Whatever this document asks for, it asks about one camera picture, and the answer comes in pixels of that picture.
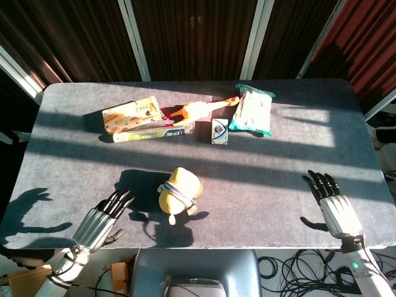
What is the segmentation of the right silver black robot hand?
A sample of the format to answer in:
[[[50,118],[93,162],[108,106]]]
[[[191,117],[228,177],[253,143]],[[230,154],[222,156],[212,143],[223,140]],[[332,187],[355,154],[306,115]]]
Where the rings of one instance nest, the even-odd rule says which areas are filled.
[[[323,223],[314,223],[306,217],[300,220],[313,230],[329,232],[334,238],[354,238],[363,234],[363,227],[347,196],[343,195],[334,178],[325,173],[308,170],[302,179],[309,186],[324,218]]]

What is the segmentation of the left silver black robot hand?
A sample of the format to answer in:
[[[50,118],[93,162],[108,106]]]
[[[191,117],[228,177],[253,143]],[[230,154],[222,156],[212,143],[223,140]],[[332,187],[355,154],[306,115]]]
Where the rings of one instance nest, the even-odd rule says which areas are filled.
[[[124,230],[119,229],[113,235],[110,233],[114,224],[134,200],[134,196],[130,196],[129,193],[129,189],[116,190],[109,198],[101,200],[90,209],[72,237],[74,247],[91,254],[117,241]]]

